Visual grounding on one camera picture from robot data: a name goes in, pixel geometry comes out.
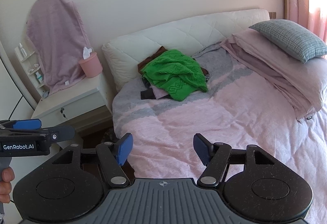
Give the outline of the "person's left hand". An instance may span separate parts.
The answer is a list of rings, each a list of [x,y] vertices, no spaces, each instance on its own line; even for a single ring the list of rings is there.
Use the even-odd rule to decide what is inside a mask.
[[[0,182],[0,201],[1,203],[8,204],[11,201],[10,193],[12,190],[11,182],[15,179],[14,171],[11,167],[4,169],[1,173]]]

